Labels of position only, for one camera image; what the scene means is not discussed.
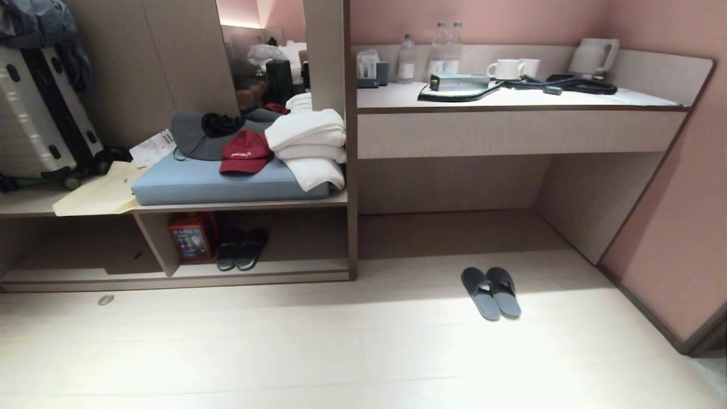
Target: slipper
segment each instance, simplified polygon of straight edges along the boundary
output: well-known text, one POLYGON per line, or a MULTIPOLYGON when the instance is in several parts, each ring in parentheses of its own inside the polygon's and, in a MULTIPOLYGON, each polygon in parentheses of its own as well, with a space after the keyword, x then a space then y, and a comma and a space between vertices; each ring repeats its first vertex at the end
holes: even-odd
POLYGON ((467 267, 462 272, 462 284, 465 285, 467 293, 472 297, 482 317, 490 321, 497 321, 500 318, 500 310, 492 298, 492 283, 482 271, 467 267))
POLYGON ((217 269, 230 271, 235 268, 235 259, 239 257, 242 249, 244 233, 242 230, 225 230, 221 233, 222 244, 217 251, 217 269))
POLYGON ((268 232, 265 229, 255 228, 249 231, 242 243, 240 253, 235 259, 237 269, 240 271, 252 270, 267 243, 268 232))
POLYGON ((515 283, 510 273, 500 267, 492 267, 487 271, 487 279, 492 283, 492 293, 502 315, 507 318, 519 318, 522 311, 515 297, 515 283))

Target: electric kettle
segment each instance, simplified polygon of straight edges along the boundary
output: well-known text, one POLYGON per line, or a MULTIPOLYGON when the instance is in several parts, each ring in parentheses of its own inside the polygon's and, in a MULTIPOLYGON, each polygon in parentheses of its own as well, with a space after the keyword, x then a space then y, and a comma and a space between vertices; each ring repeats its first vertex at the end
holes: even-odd
POLYGON ((619 51, 617 39, 582 39, 581 45, 576 49, 568 71, 590 78, 594 74, 602 74, 611 69, 619 51), (606 55, 606 48, 611 50, 606 55))

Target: pink wall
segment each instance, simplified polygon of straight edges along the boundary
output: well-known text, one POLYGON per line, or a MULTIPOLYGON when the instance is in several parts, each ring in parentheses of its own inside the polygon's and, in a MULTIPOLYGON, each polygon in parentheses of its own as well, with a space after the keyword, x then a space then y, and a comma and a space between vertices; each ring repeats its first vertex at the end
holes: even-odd
POLYGON ((624 48, 711 57, 680 140, 604 258, 683 340, 727 301, 727 2, 613 0, 624 48))
POLYGON ((577 45, 602 37, 609 0, 351 0, 353 44, 432 41, 437 22, 464 23, 466 44, 577 45))
POLYGON ((217 0, 217 13, 223 25, 260 27, 257 0, 217 0))
POLYGON ((303 0, 257 0, 257 9, 261 27, 282 29, 285 40, 305 41, 303 0))

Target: water bottle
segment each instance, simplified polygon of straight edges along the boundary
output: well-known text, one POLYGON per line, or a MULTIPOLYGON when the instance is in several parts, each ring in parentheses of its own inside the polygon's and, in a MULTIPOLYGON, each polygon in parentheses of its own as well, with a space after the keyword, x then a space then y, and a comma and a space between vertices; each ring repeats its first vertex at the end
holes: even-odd
POLYGON ((432 50, 429 51, 429 71, 427 75, 427 82, 433 74, 444 74, 444 62, 447 59, 447 42, 449 42, 449 36, 445 29, 446 24, 437 23, 437 33, 432 39, 432 50))
POLYGON ((417 53, 411 34, 404 36, 404 42, 399 46, 399 84, 411 84, 414 81, 414 62, 417 53))
POLYGON ((447 42, 447 60, 444 63, 445 74, 456 74, 459 60, 462 58, 462 23, 454 23, 454 30, 449 34, 447 42))

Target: suitcase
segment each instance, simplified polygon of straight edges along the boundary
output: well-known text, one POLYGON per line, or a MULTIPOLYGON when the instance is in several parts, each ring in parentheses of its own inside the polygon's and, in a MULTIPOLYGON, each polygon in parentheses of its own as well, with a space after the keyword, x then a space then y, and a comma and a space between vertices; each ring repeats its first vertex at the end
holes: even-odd
POLYGON ((0 174, 46 178, 105 174, 110 162, 54 48, 0 46, 0 174))

